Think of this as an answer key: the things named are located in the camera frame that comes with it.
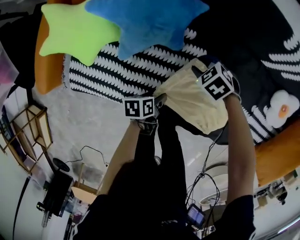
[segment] orange cushion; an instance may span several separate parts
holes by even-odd
[[[71,4],[71,0],[48,0],[51,3]],[[39,26],[35,52],[35,86],[39,93],[46,94],[61,85],[64,54],[39,55],[42,44],[49,35],[49,26],[44,15]]]
[[[255,147],[259,186],[281,178],[300,165],[300,119],[286,130]]]

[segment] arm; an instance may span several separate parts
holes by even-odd
[[[139,133],[140,128],[137,123],[131,122],[109,163],[107,172],[103,178],[100,194],[108,194],[109,188],[122,165],[135,158],[135,149]]]
[[[238,98],[225,99],[228,111],[229,157],[227,204],[244,195],[253,194],[255,149],[253,138]]]

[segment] black pants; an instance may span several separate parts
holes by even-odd
[[[158,117],[161,164],[157,165],[154,160],[155,133],[139,135],[135,159],[123,165],[109,195],[127,203],[129,208],[137,207],[137,204],[141,204],[141,208],[150,208],[148,214],[159,216],[162,221],[185,218],[185,166],[176,126],[195,135],[199,131],[169,107],[162,107]]]

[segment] blue star pillow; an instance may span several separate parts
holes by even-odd
[[[85,9],[120,26],[118,57],[125,60],[152,45],[180,50],[185,29],[209,6],[200,0],[90,0]]]

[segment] floor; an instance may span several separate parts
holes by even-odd
[[[48,107],[49,124],[53,145],[50,156],[66,161],[80,159],[80,149],[87,145],[103,153],[105,162],[110,162],[129,124],[123,114],[122,105],[85,93],[74,92],[61,86],[46,95],[33,90],[34,98]],[[192,135],[177,127],[186,166],[187,186],[191,185],[201,170],[211,139]],[[161,156],[159,139],[155,139],[156,155]],[[215,147],[210,152],[207,165],[227,162],[227,146]],[[85,183],[97,188],[106,167],[101,154],[85,148],[83,162],[88,166],[84,172]],[[81,162],[68,163],[71,174],[78,178]],[[195,200],[201,196],[195,190]]]

